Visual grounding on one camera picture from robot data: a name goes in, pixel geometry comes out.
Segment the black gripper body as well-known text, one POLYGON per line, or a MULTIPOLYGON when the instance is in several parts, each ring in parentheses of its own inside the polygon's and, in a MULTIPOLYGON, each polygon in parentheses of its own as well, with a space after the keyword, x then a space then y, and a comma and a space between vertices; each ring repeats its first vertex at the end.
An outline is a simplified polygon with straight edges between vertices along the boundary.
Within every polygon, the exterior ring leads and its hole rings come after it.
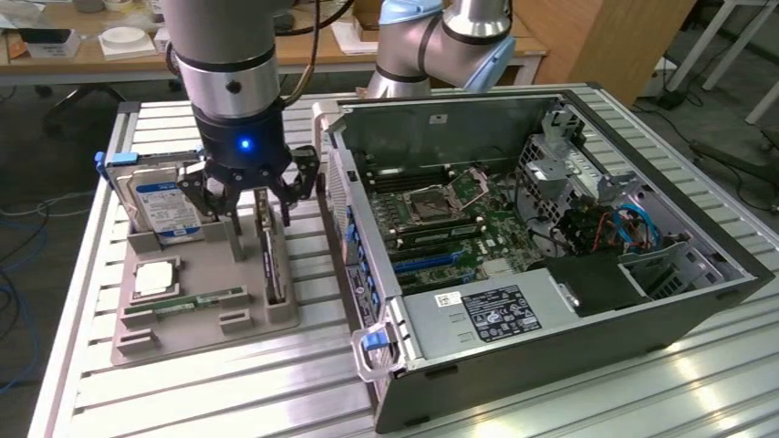
POLYGON ((242 118, 209 116, 191 107, 203 149, 203 170, 225 185, 272 185, 292 162, 285 145, 284 100, 242 118))

